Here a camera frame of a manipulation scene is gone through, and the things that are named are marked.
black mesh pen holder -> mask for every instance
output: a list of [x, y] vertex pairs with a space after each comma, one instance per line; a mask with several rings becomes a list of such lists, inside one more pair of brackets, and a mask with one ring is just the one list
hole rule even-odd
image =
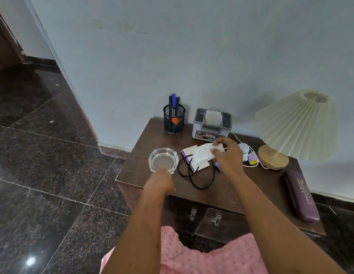
[[171, 114], [169, 111], [169, 105], [163, 108], [164, 113], [164, 129], [167, 133], [177, 134], [183, 129], [185, 122], [185, 112], [186, 109], [183, 105], [178, 105], [177, 114], [175, 114], [175, 109], [172, 108]]

dark marble floor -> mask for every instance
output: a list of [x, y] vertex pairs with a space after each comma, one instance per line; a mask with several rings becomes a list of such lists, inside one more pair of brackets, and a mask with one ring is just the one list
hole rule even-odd
[[[98, 273], [131, 214], [115, 183], [124, 162], [98, 150], [57, 68], [0, 73], [0, 273]], [[354, 273], [354, 212], [318, 209], [328, 236], [314, 241]]]

metal handle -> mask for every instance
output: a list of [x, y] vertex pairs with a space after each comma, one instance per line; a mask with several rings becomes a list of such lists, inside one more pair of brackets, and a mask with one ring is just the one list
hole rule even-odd
[[221, 216], [220, 215], [216, 215], [215, 216], [215, 220], [213, 220], [212, 222], [215, 223], [215, 226], [219, 226], [220, 220], [221, 220]]
[[197, 210], [195, 210], [195, 209], [191, 210], [190, 221], [194, 221], [195, 220], [196, 212], [197, 212]]

pleated lamp shade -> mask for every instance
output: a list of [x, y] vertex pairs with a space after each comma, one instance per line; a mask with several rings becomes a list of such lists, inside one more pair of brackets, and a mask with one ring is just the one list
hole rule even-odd
[[295, 92], [258, 111], [259, 137], [273, 150], [298, 160], [324, 161], [335, 151], [337, 123], [331, 96]]

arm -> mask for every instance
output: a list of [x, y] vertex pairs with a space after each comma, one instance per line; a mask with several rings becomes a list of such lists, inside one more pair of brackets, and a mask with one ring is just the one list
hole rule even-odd
[[164, 168], [150, 175], [128, 226], [102, 274], [159, 274], [162, 206], [164, 198], [174, 190], [172, 177]]
[[222, 153], [211, 149], [221, 171], [230, 179], [244, 208], [269, 273], [345, 273], [323, 250], [291, 223], [243, 172], [243, 152], [230, 138]]

